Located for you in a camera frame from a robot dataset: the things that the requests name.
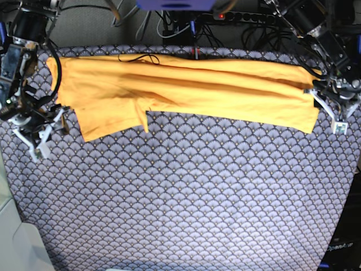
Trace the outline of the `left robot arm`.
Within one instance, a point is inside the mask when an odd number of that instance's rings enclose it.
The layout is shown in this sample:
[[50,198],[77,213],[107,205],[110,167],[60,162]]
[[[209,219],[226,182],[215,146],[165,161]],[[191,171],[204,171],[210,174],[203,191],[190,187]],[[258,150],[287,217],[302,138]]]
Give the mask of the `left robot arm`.
[[323,1],[266,1],[266,4],[299,41],[309,41],[311,50],[325,61],[325,73],[317,75],[297,59],[316,78],[309,93],[334,121],[345,122],[360,106],[360,65],[351,60],[344,41],[327,26]]

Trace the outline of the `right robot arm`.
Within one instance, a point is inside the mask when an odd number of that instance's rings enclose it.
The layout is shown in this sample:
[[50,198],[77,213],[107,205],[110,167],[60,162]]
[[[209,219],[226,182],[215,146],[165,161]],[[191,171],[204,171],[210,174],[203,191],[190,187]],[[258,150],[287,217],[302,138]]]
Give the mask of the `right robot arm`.
[[[63,1],[20,1],[9,27],[1,22],[1,120],[15,126],[14,133],[30,149],[44,145],[64,112],[61,106],[49,111],[42,107],[56,97],[62,68],[50,33],[60,15]],[[35,72],[37,50],[46,46],[56,63],[56,79],[50,94],[35,98],[37,92],[27,79]]]

